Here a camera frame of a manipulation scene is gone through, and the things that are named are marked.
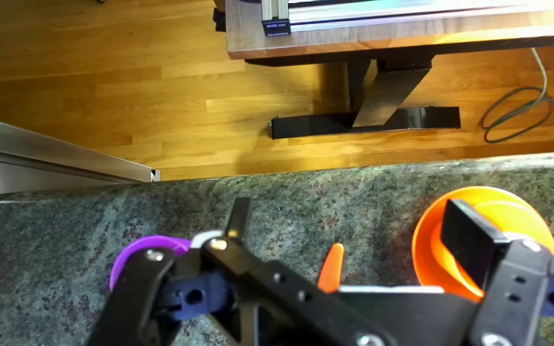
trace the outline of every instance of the purple tape roll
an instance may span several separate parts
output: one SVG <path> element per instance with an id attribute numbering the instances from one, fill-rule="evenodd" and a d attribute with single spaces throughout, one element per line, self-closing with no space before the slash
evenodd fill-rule
<path id="1" fill-rule="evenodd" d="M 129 247 L 123 249 L 123 253 L 117 256 L 115 264 L 110 270 L 110 280 L 108 280 L 110 291 L 114 291 L 129 256 L 148 251 L 148 249 L 169 249 L 175 256 L 185 256 L 189 253 L 189 247 L 190 247 L 190 241 L 187 239 L 171 239 L 171 237 L 160 237 L 160 235 L 144 237 L 144 239 L 131 243 Z"/>

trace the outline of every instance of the wooden table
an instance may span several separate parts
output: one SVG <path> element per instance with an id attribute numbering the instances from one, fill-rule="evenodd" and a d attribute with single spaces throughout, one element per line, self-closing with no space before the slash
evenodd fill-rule
<path id="1" fill-rule="evenodd" d="M 262 66 L 346 62 L 352 112 L 341 116 L 277 118 L 271 137 L 460 128 L 458 108 L 400 110 L 431 70 L 435 55 L 554 47 L 554 10 L 475 14 L 452 18 L 392 18 L 358 22 L 341 30 L 292 32 L 265 39 L 260 5 L 225 0 L 227 53 L 233 60 Z M 375 83 L 364 91 L 369 62 Z"/>

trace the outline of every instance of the orange container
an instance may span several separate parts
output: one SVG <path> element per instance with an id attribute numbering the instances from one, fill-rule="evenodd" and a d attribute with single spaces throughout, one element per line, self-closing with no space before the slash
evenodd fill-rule
<path id="1" fill-rule="evenodd" d="M 485 297 L 441 241 L 446 201 L 464 201 L 508 239 L 531 239 L 554 255 L 548 226 L 525 201 L 500 189 L 467 187 L 435 201 L 416 226 L 412 260 L 421 285 L 442 287 L 471 303 Z"/>

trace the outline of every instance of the speckled countertop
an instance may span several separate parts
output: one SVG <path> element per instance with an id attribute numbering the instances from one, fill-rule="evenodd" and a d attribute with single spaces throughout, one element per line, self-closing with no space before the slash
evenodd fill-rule
<path id="1" fill-rule="evenodd" d="M 339 239 L 348 251 L 344 283 L 416 283 L 417 218 L 469 185 L 519 195 L 554 231 L 554 155 L 4 197 L 0 345 L 83 345 L 127 243 L 221 230 L 237 197 L 252 199 L 246 245 L 262 260 L 314 280 Z M 223 345 L 208 322 L 189 324 L 177 341 Z"/>

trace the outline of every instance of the black power cord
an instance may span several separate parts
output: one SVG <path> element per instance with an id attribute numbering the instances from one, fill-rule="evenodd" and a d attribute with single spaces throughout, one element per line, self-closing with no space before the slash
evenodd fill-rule
<path id="1" fill-rule="evenodd" d="M 539 57 L 539 53 L 537 53 L 535 49 L 531 49 L 531 55 L 533 55 L 533 58 L 535 58 L 541 74 L 542 74 L 542 87 L 519 87 L 519 89 L 514 89 L 514 91 L 506 93 L 504 97 L 500 97 L 496 103 L 492 103 L 492 105 L 487 108 L 487 112 L 483 114 L 483 118 L 481 118 L 481 122 L 479 122 L 479 128 L 485 131 L 485 143 L 489 143 L 489 145 L 508 143 L 508 141 L 512 141 L 512 139 L 516 139 L 516 137 L 519 137 L 519 135 L 523 135 L 523 133 L 529 133 L 529 131 L 537 130 L 539 126 L 542 126 L 542 124 L 550 118 L 550 114 L 552 114 L 552 110 L 554 110 L 554 97 L 548 95 L 548 74 L 546 74 L 546 68 L 544 68 L 544 64 L 542 64 L 542 60 L 541 60 L 541 57 Z M 523 103 L 523 105 L 519 105 L 519 107 L 516 107 L 516 108 L 512 108 L 510 112 L 502 114 L 500 118 L 496 118 L 496 120 L 492 120 L 492 122 L 489 122 L 489 116 L 491 116 L 498 107 L 502 107 L 506 101 L 514 99 L 516 95 L 531 93 L 531 91 L 533 91 L 533 93 L 539 93 L 539 97 L 533 99 L 533 101 L 527 101 L 527 103 Z M 529 110 L 533 110 L 535 107 L 539 107 L 539 105 L 542 105 L 542 103 L 548 107 L 548 110 L 546 110 L 546 114 L 544 114 L 539 122 L 535 122 L 533 126 L 529 126 L 529 128 L 525 128 L 525 130 L 519 130 L 519 131 L 516 131 L 516 133 L 510 133 L 510 135 L 506 135 L 506 137 L 491 139 L 491 133 L 492 133 L 496 128 L 500 128 L 502 124 L 506 124 L 506 122 L 510 122 L 510 120 L 516 120 L 516 118 L 519 118 L 519 116 L 525 116 Z"/>

